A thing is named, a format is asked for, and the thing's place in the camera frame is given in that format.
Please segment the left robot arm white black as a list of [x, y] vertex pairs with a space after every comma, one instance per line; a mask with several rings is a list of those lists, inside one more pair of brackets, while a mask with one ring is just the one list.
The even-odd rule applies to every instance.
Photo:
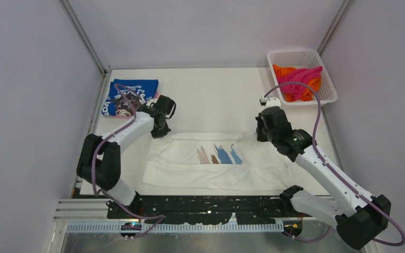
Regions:
[[139, 138], [150, 134], [162, 138], [171, 129], [167, 120], [176, 110], [171, 98], [160, 95], [150, 105], [142, 105], [125, 124], [105, 135], [89, 134], [84, 139], [76, 169], [78, 177], [93, 185], [94, 193], [108, 194], [121, 203], [120, 211], [128, 218], [135, 218], [141, 205], [135, 200], [138, 193], [121, 179], [121, 155]]

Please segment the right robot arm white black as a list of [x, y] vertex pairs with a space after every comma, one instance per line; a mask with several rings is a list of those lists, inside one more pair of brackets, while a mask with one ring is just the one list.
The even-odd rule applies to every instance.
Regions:
[[307, 171], [332, 197], [317, 197], [294, 185], [280, 194], [280, 210], [286, 216], [305, 213], [334, 228], [351, 248], [360, 250], [387, 229], [391, 202], [358, 186], [302, 129], [293, 129], [280, 107], [265, 108], [256, 116], [257, 140], [270, 142], [276, 150]]

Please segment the white printed t-shirt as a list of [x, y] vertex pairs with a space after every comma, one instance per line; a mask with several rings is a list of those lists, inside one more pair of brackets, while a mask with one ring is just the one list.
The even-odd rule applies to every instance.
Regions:
[[290, 161], [254, 133], [181, 133], [151, 142], [142, 183], [156, 187], [280, 191]]

